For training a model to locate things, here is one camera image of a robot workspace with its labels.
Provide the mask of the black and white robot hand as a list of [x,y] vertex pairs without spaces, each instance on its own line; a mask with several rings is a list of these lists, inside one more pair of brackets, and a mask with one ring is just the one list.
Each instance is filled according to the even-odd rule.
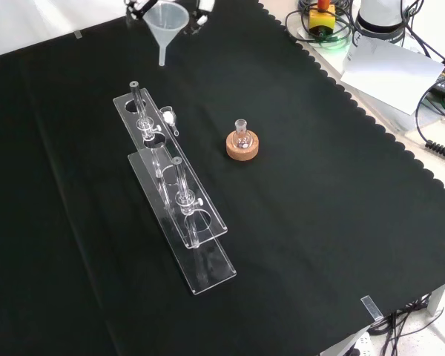
[[[157,0],[149,1],[124,1],[126,16],[136,21],[143,20],[143,16],[156,6]],[[215,0],[196,1],[195,9],[190,12],[189,23],[184,29],[185,35],[197,34],[208,21],[214,9]]]

